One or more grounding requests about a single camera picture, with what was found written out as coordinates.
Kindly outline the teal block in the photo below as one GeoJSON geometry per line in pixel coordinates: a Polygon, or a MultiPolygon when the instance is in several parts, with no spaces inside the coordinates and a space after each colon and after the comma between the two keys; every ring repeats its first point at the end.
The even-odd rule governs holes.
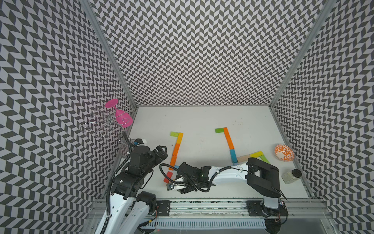
{"type": "Polygon", "coordinates": [[[237,160],[237,156],[236,156],[236,152],[235,152],[235,150],[234,150],[234,149],[230,149],[229,152],[230,152],[230,156],[231,156],[231,161],[232,161],[232,163],[233,163],[233,164],[238,163],[238,160],[237,160]]]}

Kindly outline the yellow-orange block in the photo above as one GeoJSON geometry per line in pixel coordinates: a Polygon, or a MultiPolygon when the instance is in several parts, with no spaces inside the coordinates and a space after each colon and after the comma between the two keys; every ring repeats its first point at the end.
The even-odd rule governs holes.
{"type": "Polygon", "coordinates": [[[181,142],[182,142],[182,139],[183,139],[183,133],[179,133],[178,134],[178,137],[177,137],[177,142],[176,142],[176,144],[181,144],[181,142]]]}

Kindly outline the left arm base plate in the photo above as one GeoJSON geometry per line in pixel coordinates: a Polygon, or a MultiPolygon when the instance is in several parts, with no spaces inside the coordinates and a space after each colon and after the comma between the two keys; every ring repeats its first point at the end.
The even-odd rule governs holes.
{"type": "Polygon", "coordinates": [[[156,217],[166,217],[170,214],[170,200],[157,200],[154,216],[156,217]]]}

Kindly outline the light green block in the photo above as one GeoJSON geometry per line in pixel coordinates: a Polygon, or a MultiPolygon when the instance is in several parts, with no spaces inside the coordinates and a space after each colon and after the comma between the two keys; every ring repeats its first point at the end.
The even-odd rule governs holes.
{"type": "Polygon", "coordinates": [[[268,159],[265,157],[265,155],[261,155],[261,156],[259,156],[259,158],[260,158],[262,161],[264,161],[264,162],[270,164],[270,162],[269,162],[268,159]]]}

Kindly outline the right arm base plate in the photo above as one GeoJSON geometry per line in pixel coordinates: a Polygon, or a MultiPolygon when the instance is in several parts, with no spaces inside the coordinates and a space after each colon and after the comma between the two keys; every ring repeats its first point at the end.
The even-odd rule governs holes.
{"type": "Polygon", "coordinates": [[[255,217],[288,217],[289,213],[284,201],[279,200],[278,208],[267,208],[263,201],[248,200],[246,201],[246,208],[249,216],[255,217]]]}

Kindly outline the tan wooden block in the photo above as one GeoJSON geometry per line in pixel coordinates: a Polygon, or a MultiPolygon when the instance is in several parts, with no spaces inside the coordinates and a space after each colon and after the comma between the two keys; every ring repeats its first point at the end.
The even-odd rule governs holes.
{"type": "Polygon", "coordinates": [[[249,158],[251,158],[250,155],[245,155],[245,156],[238,157],[237,161],[238,163],[244,163],[244,162],[247,162],[249,158]]]}

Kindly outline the orange block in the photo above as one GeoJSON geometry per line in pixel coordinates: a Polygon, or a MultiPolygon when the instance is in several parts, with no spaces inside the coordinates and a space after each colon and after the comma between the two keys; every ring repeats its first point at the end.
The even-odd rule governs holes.
{"type": "Polygon", "coordinates": [[[230,150],[234,150],[235,149],[235,147],[234,147],[234,145],[233,145],[233,142],[232,142],[232,140],[228,140],[228,146],[229,146],[229,149],[230,150]]]}
{"type": "Polygon", "coordinates": [[[173,155],[170,161],[171,168],[169,168],[169,170],[173,171],[173,167],[175,167],[176,160],[177,160],[177,156],[173,155]]]}
{"type": "Polygon", "coordinates": [[[180,144],[176,143],[175,146],[174,146],[174,149],[173,149],[173,153],[172,153],[173,157],[177,157],[178,152],[179,152],[179,148],[180,148],[180,144]]]}
{"type": "Polygon", "coordinates": [[[231,137],[229,135],[229,131],[228,131],[228,129],[226,127],[224,127],[224,134],[225,134],[225,137],[226,137],[227,141],[228,142],[231,141],[231,137]]]}

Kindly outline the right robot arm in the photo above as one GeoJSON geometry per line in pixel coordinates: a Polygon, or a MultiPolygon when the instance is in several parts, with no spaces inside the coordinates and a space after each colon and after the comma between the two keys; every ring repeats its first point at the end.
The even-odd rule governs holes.
{"type": "Polygon", "coordinates": [[[167,189],[181,194],[190,192],[208,193],[220,183],[244,181],[263,196],[261,202],[248,201],[250,216],[282,217],[288,211],[281,200],[279,169],[257,158],[249,158],[246,163],[236,166],[201,168],[192,167],[185,162],[177,168],[176,179],[169,179],[167,189]]]}

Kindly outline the yellow block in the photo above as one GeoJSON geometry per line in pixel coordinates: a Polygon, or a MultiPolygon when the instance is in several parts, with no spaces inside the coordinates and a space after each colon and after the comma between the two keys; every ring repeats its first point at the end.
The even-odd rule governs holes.
{"type": "Polygon", "coordinates": [[[264,153],[262,151],[258,151],[258,152],[250,154],[250,157],[251,158],[260,158],[263,155],[264,155],[264,153]]]}

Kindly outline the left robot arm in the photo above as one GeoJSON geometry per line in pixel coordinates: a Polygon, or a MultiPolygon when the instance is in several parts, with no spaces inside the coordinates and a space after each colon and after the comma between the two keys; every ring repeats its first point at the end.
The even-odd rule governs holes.
{"type": "Polygon", "coordinates": [[[156,195],[142,191],[145,178],[167,159],[167,147],[135,147],[120,165],[120,173],[110,179],[106,194],[106,210],[96,234],[133,234],[144,218],[156,212],[156,195]]]}

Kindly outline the lime green block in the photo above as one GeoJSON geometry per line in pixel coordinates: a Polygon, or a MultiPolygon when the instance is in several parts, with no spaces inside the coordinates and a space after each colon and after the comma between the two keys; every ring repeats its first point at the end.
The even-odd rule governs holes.
{"type": "Polygon", "coordinates": [[[170,132],[170,136],[172,136],[172,137],[178,137],[179,133],[178,132],[170,132]]]}

